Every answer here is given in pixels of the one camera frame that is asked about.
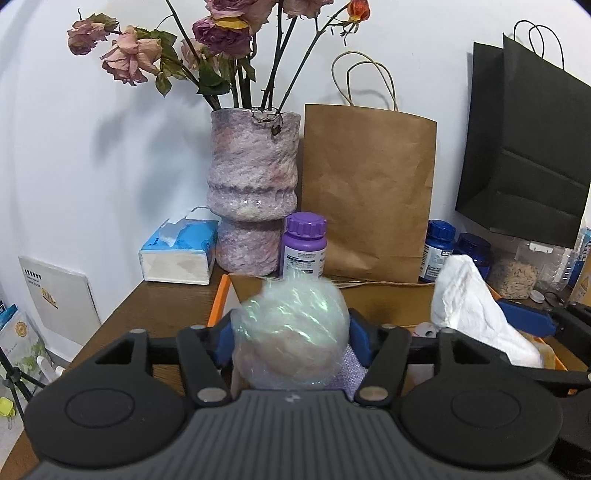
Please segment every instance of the black paper bag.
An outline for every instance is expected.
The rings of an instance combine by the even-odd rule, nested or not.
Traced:
[[[456,210],[492,232],[572,248],[591,180],[591,87],[503,40],[474,43]]]

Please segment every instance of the tissue box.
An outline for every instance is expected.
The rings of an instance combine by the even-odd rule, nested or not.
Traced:
[[[161,229],[139,251],[145,280],[209,285],[215,262],[217,221],[186,220],[173,246],[160,238]]]

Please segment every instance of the wooden table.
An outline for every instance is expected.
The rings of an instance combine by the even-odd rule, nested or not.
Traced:
[[[216,265],[208,286],[142,282],[92,336],[72,367],[134,328],[144,328],[154,337],[168,337],[184,327],[205,325],[222,274]],[[177,366],[155,367],[154,376],[183,393]],[[23,433],[4,464],[0,479],[20,480],[37,463],[31,443]]]

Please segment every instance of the pink textured vase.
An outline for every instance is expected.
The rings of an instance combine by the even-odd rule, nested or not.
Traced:
[[[212,112],[209,209],[238,222],[279,220],[296,209],[296,113]]]
[[[234,222],[217,227],[217,263],[224,270],[264,276],[277,270],[283,222]]]

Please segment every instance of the orange rose bud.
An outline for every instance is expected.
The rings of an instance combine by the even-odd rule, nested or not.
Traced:
[[[368,0],[351,0],[347,7],[349,22],[359,23],[367,20],[371,15]]]

